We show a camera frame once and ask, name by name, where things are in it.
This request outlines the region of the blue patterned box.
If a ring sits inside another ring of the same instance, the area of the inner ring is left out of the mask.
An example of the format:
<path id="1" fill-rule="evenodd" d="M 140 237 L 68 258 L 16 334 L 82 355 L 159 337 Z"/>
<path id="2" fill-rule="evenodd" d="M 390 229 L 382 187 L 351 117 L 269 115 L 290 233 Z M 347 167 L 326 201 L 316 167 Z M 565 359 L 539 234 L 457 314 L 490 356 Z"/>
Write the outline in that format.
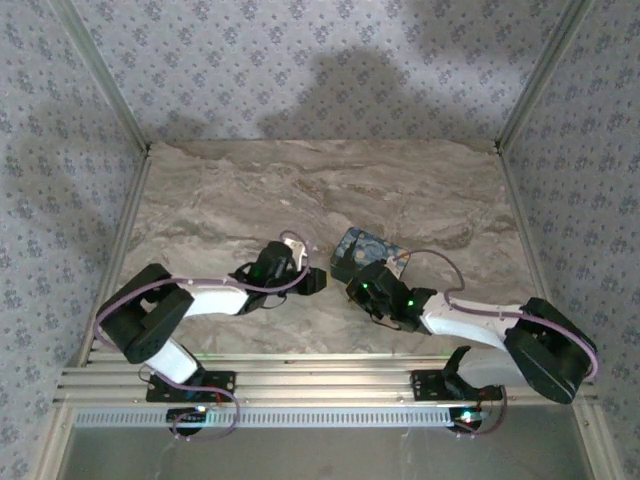
<path id="1" fill-rule="evenodd" d="M 362 229 L 350 227 L 331 255 L 330 274 L 335 280 L 348 284 L 369 264 L 379 260 L 385 264 L 389 256 L 402 252 L 408 250 Z"/>

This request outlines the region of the black controller board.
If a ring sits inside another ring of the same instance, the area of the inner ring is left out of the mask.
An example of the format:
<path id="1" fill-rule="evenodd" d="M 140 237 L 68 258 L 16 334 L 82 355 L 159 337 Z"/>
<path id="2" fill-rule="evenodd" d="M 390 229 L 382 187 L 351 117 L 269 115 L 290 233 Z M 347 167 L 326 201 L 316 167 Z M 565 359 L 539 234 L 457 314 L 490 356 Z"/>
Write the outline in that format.
<path id="1" fill-rule="evenodd" d="M 455 433 L 475 434 L 479 431 L 486 415 L 476 407 L 454 407 L 449 409 L 452 425 L 449 429 Z"/>
<path id="2" fill-rule="evenodd" d="M 180 407 L 170 408 L 165 414 L 165 422 L 178 427 L 195 428 L 205 424 L 207 410 L 205 407 Z"/>

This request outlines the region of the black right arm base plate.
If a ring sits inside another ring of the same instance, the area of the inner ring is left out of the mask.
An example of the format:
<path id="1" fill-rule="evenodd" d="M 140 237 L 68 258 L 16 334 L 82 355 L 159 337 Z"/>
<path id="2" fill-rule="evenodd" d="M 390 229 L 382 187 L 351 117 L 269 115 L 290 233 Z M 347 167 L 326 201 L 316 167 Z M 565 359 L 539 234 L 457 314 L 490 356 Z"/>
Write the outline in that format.
<path id="1" fill-rule="evenodd" d="M 476 388 L 457 373 L 444 370 L 414 370 L 410 383 L 415 401 L 499 401 L 504 398 L 500 387 Z"/>

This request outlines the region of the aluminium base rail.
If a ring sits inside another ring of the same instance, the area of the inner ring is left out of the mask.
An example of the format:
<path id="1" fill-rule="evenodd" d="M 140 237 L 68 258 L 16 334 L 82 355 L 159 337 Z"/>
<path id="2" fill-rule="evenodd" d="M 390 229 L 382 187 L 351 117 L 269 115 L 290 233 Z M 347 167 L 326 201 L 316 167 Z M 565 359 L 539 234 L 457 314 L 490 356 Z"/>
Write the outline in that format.
<path id="1" fill-rule="evenodd" d="M 413 402 L 410 373 L 444 367 L 444 356 L 392 354 L 203 355 L 208 370 L 236 373 L 245 406 L 402 406 Z M 56 404 L 125 406 L 145 401 L 139 367 L 93 353 L 84 367 L 63 370 Z"/>

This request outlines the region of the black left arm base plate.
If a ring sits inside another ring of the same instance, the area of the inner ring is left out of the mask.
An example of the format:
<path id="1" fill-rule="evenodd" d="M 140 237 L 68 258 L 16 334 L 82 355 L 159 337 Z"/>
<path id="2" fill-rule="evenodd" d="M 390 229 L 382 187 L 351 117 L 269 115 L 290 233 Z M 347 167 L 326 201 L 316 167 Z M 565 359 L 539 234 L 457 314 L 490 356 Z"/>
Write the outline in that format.
<path id="1" fill-rule="evenodd" d="M 150 403 L 209 403 L 220 401 L 229 403 L 226 396 L 214 392 L 186 391 L 178 389 L 161 380 L 157 375 L 151 375 L 150 384 L 146 392 L 146 401 Z M 234 371 L 206 371 L 200 370 L 187 381 L 187 385 L 198 387 L 216 387 L 231 393 L 235 392 L 236 373 Z"/>

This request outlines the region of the aluminium frame bar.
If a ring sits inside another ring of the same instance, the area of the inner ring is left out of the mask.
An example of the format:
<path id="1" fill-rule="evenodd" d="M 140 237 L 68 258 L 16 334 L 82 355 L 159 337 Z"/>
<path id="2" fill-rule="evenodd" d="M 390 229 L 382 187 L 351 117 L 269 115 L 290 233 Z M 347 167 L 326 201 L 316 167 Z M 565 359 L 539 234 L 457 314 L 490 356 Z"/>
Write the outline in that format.
<path id="1" fill-rule="evenodd" d="M 149 142 L 73 1 L 48 0 L 48 2 L 133 145 L 139 151 L 146 153 Z"/>
<path id="2" fill-rule="evenodd" d="M 596 0 L 567 0 L 551 30 L 541 55 L 525 83 L 507 121 L 495 139 L 496 152 L 503 156 L 512 147 L 544 92 L 563 55 L 571 46 L 578 29 Z"/>
<path id="3" fill-rule="evenodd" d="M 32 480 L 57 480 L 75 417 L 74 407 L 60 404 L 54 408 Z"/>
<path id="4" fill-rule="evenodd" d="M 580 400 L 573 411 L 594 480 L 627 480 L 601 406 Z"/>
<path id="5" fill-rule="evenodd" d="M 150 168 L 150 161 L 148 160 L 150 148 L 151 145 L 148 144 L 143 150 L 135 168 L 134 176 L 118 222 L 118 228 L 109 251 L 106 270 L 101 277 L 99 288 L 88 316 L 86 328 L 83 332 L 82 342 L 67 363 L 67 367 L 84 367 L 86 365 L 94 341 L 94 323 L 98 310 L 117 289 L 117 281 L 127 253 L 129 238 L 133 230 Z"/>

